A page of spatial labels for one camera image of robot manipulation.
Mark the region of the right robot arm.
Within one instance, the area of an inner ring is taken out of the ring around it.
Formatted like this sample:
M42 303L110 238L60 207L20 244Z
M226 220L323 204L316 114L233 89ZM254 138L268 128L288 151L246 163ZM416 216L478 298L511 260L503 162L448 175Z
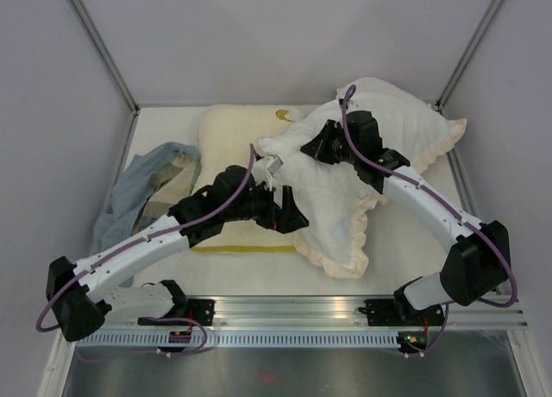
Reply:
M300 150L325 164L350 164L363 183L409 210L441 244L447 255L442 270L394 292L392 310L400 323L414 324L432 306L488 304L486 294L506 281L511 297L500 307L517 300L506 227L454 208L401 153L385 147L371 112L354 111L340 122L327 121Z

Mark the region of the grey plush ruffled pillowcase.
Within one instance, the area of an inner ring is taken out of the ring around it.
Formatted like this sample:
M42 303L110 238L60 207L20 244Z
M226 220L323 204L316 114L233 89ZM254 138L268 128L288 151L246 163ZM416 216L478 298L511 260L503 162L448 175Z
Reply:
M424 173L465 134L467 119L448 120L436 115L419 120L389 120L380 125L384 143L410 160ZM352 167L323 166L296 153L296 170L286 176L298 192L301 211L310 226L290 236L295 250L324 273L337 279L360 279L370 257L369 216L388 199L360 183Z

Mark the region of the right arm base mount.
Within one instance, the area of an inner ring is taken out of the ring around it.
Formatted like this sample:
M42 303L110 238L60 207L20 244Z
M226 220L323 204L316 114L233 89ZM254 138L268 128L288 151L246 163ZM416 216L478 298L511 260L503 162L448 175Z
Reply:
M358 312L366 316L372 327L422 327L441 326L444 310L436 305L417 311L410 306L400 305L395 299L366 299Z

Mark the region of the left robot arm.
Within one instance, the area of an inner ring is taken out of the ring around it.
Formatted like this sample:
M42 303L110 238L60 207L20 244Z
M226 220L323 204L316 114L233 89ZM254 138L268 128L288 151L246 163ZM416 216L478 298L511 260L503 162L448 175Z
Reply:
M66 257L48 269L47 309L65 340L76 342L105 323L191 325L189 299L175 280L124 287L135 274L219 235L225 224L252 221L266 230L292 233L308 226L290 186L278 195L245 167L230 166L214 182L181 199L125 241L76 262Z

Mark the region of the white pillow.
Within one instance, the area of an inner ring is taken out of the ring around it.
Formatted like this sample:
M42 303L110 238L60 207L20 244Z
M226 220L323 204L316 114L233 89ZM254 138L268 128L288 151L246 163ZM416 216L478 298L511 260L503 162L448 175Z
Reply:
M386 119L405 121L411 119L425 119L434 117L436 115L442 117L442 115L432 110L431 107L424 101L414 97L406 91L399 89L395 85L385 82L382 79L362 78L357 79L356 81L354 81L353 84L356 87L356 91L349 101L349 109L367 110L371 112L378 122L379 134L383 139L383 143L384 138L382 132L380 131L380 125ZM328 120L340 122L341 119L342 113L340 105L338 104L337 100L332 100L314 109L303 120L293 123L284 133L275 137L261 138L259 140L260 149L264 154L275 154L279 156L280 159L284 162L284 165L274 175L274 181L280 186L287 185L292 188L294 199L298 208L298 192L294 190L291 179L286 176L288 173L292 173L296 170L296 168L292 165L292 162L295 160L293 155L299 153L310 158L310 156L301 153L300 148L311 139L313 139L321 131L322 127ZM325 164L319 161L315 162L323 166L330 167L352 167L345 162L336 163L334 165ZM368 186L361 182L354 168L353 171L362 185L367 186L369 189L373 190L371 186Z

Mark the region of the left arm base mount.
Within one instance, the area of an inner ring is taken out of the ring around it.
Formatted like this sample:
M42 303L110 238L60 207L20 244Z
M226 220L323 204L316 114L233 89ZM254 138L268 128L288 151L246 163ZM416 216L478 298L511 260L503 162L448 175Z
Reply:
M159 318L139 318L137 324L143 326L194 326L194 324L184 321L184 318L187 318L202 326L212 326L215 304L213 299L188 299L185 307L175 306L167 315Z

